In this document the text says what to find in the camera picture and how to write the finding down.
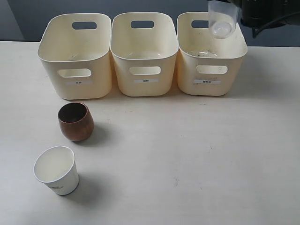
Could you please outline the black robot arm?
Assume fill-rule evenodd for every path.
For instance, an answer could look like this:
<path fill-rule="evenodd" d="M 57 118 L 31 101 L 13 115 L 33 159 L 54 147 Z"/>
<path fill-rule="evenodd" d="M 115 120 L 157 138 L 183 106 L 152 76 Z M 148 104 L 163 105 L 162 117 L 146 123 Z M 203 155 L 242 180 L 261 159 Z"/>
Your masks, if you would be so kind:
<path fill-rule="evenodd" d="M 241 9 L 241 24 L 251 28 L 259 28 L 278 18 L 285 17 L 276 25 L 299 25 L 300 15 L 288 17 L 300 11 L 299 0 L 229 0 Z"/>

